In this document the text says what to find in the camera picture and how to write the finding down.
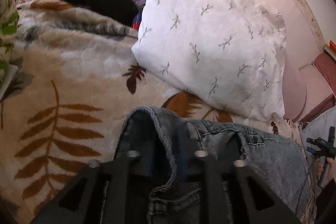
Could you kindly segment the person's right hand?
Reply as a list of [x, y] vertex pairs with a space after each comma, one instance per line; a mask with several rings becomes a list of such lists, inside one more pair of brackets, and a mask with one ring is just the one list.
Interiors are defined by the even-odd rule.
[[317, 177], [319, 186], [325, 188], [335, 176], [335, 162], [331, 157], [326, 157], [325, 162], [319, 162], [317, 165]]

